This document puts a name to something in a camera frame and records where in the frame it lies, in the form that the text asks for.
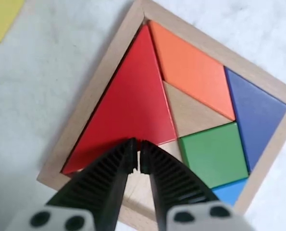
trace white table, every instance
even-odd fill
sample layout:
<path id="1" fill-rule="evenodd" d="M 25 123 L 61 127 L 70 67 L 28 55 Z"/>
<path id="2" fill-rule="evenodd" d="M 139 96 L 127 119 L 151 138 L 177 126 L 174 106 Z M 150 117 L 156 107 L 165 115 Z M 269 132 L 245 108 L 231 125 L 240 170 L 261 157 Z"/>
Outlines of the white table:
<path id="1" fill-rule="evenodd" d="M 286 83 L 286 0 L 157 2 Z M 130 3 L 26 0 L 0 44 L 0 231 L 54 194 L 36 176 Z M 286 144 L 246 217 L 286 231 Z"/>

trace red triangle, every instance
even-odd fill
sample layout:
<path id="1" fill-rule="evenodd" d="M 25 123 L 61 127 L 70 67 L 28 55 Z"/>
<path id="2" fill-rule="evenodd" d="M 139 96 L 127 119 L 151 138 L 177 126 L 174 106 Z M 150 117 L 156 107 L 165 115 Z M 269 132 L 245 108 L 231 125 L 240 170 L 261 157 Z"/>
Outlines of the red triangle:
<path id="1" fill-rule="evenodd" d="M 62 172 L 86 167 L 131 137 L 155 144 L 176 139 L 147 26 L 140 30 Z"/>

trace black screw hole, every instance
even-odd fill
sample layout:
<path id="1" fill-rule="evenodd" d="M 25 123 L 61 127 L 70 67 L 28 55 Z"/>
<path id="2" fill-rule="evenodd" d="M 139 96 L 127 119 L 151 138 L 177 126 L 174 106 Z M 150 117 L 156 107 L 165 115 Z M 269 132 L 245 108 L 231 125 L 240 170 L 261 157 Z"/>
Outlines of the black screw hole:
<path id="1" fill-rule="evenodd" d="M 40 227 L 45 225 L 50 219 L 50 213 L 48 211 L 41 211 L 33 215 L 30 220 L 30 224 L 32 227 Z"/>
<path id="2" fill-rule="evenodd" d="M 188 223 L 193 222 L 195 219 L 194 217 L 188 212 L 179 212 L 175 214 L 174 221 L 180 223 Z"/>
<path id="3" fill-rule="evenodd" d="M 214 206 L 210 209 L 210 216 L 217 218 L 228 218 L 230 217 L 230 213 L 222 206 Z"/>
<path id="4" fill-rule="evenodd" d="M 65 228 L 68 231 L 76 231 L 84 226 L 84 222 L 85 222 L 84 217 L 74 216 L 66 221 Z"/>

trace yellow object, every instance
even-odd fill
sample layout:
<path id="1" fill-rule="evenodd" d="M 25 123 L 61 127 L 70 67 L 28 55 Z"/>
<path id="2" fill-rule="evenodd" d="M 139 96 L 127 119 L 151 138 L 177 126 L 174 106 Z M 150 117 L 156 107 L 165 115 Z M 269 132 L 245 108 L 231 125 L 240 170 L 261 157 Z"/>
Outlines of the yellow object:
<path id="1" fill-rule="evenodd" d="M 0 42 L 14 21 L 24 0 L 0 0 Z"/>

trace blue triangle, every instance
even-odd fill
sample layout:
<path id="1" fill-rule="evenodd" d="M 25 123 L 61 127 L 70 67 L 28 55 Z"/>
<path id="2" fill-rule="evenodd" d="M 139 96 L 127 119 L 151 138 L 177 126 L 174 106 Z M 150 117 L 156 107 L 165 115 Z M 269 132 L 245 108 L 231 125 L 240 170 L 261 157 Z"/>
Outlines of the blue triangle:
<path id="1" fill-rule="evenodd" d="M 225 67 L 240 137 L 251 172 L 286 113 L 286 104 Z"/>
<path id="2" fill-rule="evenodd" d="M 234 206 L 247 180 L 248 179 L 246 178 L 229 184 L 221 185 L 213 188 L 212 191 L 220 199 L 220 201 Z"/>

